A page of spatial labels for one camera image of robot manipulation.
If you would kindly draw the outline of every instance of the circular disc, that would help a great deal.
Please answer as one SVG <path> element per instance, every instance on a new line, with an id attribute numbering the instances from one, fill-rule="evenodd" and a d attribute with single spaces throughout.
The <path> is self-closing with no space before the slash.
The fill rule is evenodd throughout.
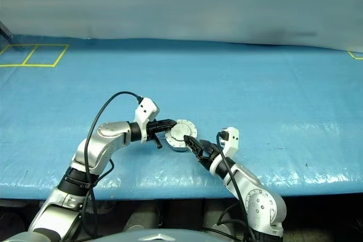
<path id="1" fill-rule="evenodd" d="M 176 120 L 176 125 L 165 132 L 165 139 L 173 150 L 188 150 L 184 142 L 184 135 L 197 137 L 197 127 L 188 120 Z"/>

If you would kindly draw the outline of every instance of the robotic arm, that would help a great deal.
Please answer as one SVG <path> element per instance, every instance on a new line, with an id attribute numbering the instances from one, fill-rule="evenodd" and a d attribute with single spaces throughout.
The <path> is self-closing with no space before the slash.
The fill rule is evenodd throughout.
<path id="1" fill-rule="evenodd" d="M 138 102 L 133 122 L 106 122 L 97 128 L 89 139 L 86 161 L 87 139 L 79 144 L 69 168 L 35 216 L 29 231 L 20 233 L 7 242 L 74 241 L 81 229 L 81 210 L 84 209 L 87 193 L 91 186 L 95 186 L 112 154 L 135 141 L 144 143 L 154 140 L 158 148 L 162 147 L 156 133 L 172 129 L 177 122 L 169 119 L 155 120 L 159 108 L 151 99 L 138 97 Z M 259 179 L 247 168 L 232 160 L 238 150 L 238 130 L 229 127 L 223 129 L 218 135 L 221 137 L 223 149 L 208 141 L 198 141 L 187 135 L 184 136 L 184 141 L 199 162 L 213 176 L 223 179 L 225 187 L 243 202 L 255 240 L 258 242 L 282 241 L 281 223 L 286 217 L 284 201 L 279 195 L 264 188 Z M 88 174 L 92 183 L 87 177 L 85 162 L 88 162 Z M 233 185 L 234 180 L 239 192 Z"/>
<path id="2" fill-rule="evenodd" d="M 264 188 L 251 171 L 232 160 L 238 150 L 239 131 L 229 127 L 223 129 L 219 135 L 222 138 L 223 150 L 209 141 L 198 141 L 187 135 L 184 136 L 184 141 L 204 168 L 213 176 L 223 179 L 224 186 L 239 199 L 227 170 L 228 167 L 230 168 L 246 208 L 247 219 L 255 241 L 282 241 L 284 233 L 282 222 L 286 217 L 284 200 L 278 194 Z M 221 152 L 228 166 L 222 160 Z"/>
<path id="3" fill-rule="evenodd" d="M 176 121 L 157 121 L 158 113 L 156 104 L 144 98 L 135 111 L 134 122 L 106 122 L 97 128 L 88 145 L 92 182 L 104 171 L 112 154 L 130 142 L 155 140 L 158 148 L 162 147 L 156 133 L 171 129 Z M 44 235 L 51 242 L 73 241 L 77 236 L 81 224 L 80 210 L 91 186 L 86 177 L 85 143 L 86 139 L 79 144 L 61 182 L 52 190 L 32 221 L 29 228 L 34 232 L 32 236 Z"/>

